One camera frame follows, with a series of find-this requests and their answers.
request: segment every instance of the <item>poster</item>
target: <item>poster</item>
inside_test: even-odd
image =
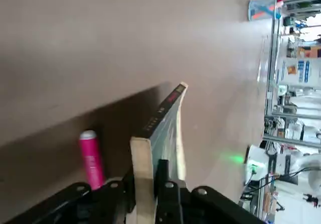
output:
[[[281,58],[277,65],[276,83],[320,88],[321,59]]]

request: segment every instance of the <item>book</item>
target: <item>book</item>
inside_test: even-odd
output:
[[[159,105],[142,130],[130,140],[138,224],[155,223],[153,180],[160,159],[169,161],[171,180],[185,180],[181,105],[187,88],[186,83],[180,83]]]

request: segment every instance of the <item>screw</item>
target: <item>screw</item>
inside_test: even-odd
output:
[[[204,189],[202,189],[202,188],[198,189],[197,192],[198,192],[200,195],[206,195],[206,194],[207,194],[207,191],[204,190]]]
[[[116,188],[117,186],[118,186],[118,184],[116,182],[110,184],[111,188]]]
[[[171,183],[171,182],[167,182],[167,183],[165,184],[165,186],[166,186],[166,188],[173,188],[173,187],[174,187],[174,184]]]

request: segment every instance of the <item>cable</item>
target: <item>cable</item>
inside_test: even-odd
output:
[[[313,170],[314,170],[314,171],[321,171],[321,168],[320,168],[320,167],[305,167],[305,168],[303,168],[303,169],[301,169],[301,170],[299,170],[299,171],[292,172],[292,173],[289,173],[289,174],[286,174],[286,175],[282,175],[282,177],[284,177],[284,176],[294,177],[294,176],[298,175],[298,174],[301,173],[301,172],[313,171]],[[244,192],[243,194],[249,194],[249,193],[255,192],[255,191],[263,188],[264,186],[270,184],[271,182],[273,182],[273,181],[275,181],[275,180],[277,180],[277,179],[279,179],[279,178],[280,178],[280,177],[275,178],[274,180],[271,180],[271,181],[265,183],[264,185],[260,186],[259,188],[256,188],[256,189],[251,190],[251,191]]]

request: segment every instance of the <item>pink marker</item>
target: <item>pink marker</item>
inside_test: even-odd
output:
[[[87,180],[91,189],[98,189],[104,184],[105,178],[99,155],[96,133],[92,130],[83,132],[80,135],[79,143],[85,162]]]

